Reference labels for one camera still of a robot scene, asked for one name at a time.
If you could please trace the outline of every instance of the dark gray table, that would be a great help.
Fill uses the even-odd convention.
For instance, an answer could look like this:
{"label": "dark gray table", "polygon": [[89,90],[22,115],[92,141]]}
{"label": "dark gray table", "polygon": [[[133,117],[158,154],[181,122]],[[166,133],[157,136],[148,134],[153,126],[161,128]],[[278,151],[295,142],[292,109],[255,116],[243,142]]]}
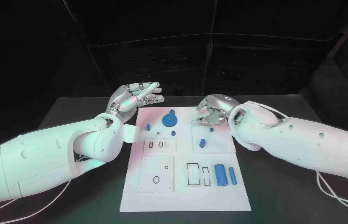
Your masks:
{"label": "dark gray table", "polygon": [[[319,121],[304,97],[235,96],[258,101],[289,116]],[[203,97],[168,96],[157,107],[196,106]],[[107,107],[108,98],[59,98],[40,128],[94,118]],[[130,120],[135,124],[137,116]],[[20,223],[345,223],[348,209],[319,190],[315,172],[275,158],[266,151],[253,152],[236,145],[252,211],[135,212],[121,213],[131,145],[124,144],[114,161],[71,182],[52,206]],[[334,190],[348,197],[348,179],[324,175]],[[55,198],[65,184],[25,197],[0,210],[0,221],[35,213]]]}

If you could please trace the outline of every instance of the robotic hand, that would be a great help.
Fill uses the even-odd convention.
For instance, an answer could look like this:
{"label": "robotic hand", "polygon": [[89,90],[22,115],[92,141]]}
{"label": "robotic hand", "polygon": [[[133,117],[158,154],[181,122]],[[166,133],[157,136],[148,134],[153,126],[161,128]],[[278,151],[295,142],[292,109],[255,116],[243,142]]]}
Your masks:
{"label": "robotic hand", "polygon": [[158,86],[122,85],[94,119],[30,132],[0,145],[0,201],[46,191],[117,157],[122,143],[137,142],[140,129],[124,124],[137,107],[164,101]]}
{"label": "robotic hand", "polygon": [[263,104],[240,104],[222,94],[209,95],[197,106],[207,107],[202,122],[222,124],[227,118],[230,134],[249,150],[263,148],[292,164],[348,177],[348,132],[318,122],[288,117]]}

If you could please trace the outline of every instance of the small blue piece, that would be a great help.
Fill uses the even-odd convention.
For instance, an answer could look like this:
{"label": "small blue piece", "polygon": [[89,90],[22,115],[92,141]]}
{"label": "small blue piece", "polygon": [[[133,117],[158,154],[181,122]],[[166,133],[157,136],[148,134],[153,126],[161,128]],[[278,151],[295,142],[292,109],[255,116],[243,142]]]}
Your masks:
{"label": "small blue piece", "polygon": [[233,167],[229,168],[229,171],[230,171],[232,184],[236,185],[238,184],[238,180],[236,180],[236,175],[235,175],[235,169],[233,169]]}
{"label": "small blue piece", "polygon": [[206,140],[202,139],[202,142],[200,142],[200,147],[204,147],[206,146]]}
{"label": "small blue piece", "polygon": [[229,185],[226,171],[225,171],[225,165],[223,164],[214,165],[214,170],[216,170],[216,182],[217,182],[217,185],[219,186]]}
{"label": "small blue piece", "polygon": [[163,122],[163,124],[164,124],[166,127],[174,127],[176,124],[177,124],[177,122],[179,122],[179,119],[177,119],[174,113],[176,113],[176,112],[174,112],[174,110],[171,109],[170,114],[167,114],[167,115],[163,117],[161,122]]}

